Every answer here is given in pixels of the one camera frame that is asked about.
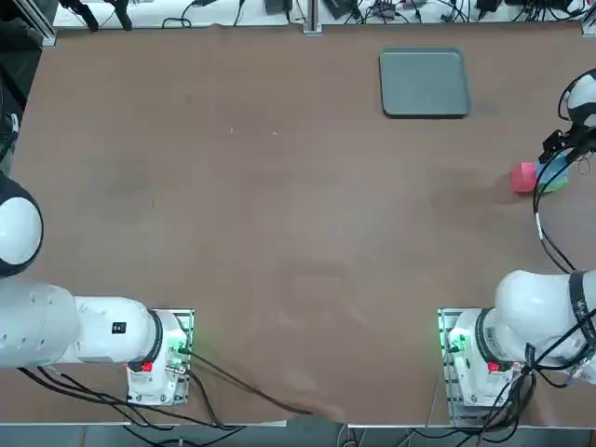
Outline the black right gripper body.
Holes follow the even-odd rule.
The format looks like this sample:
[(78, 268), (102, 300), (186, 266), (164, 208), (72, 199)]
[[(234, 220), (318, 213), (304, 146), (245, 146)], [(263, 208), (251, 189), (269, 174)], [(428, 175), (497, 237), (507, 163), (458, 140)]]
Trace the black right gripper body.
[(562, 133), (562, 150), (577, 150), (579, 153), (595, 151), (594, 126), (574, 123), (568, 130)]

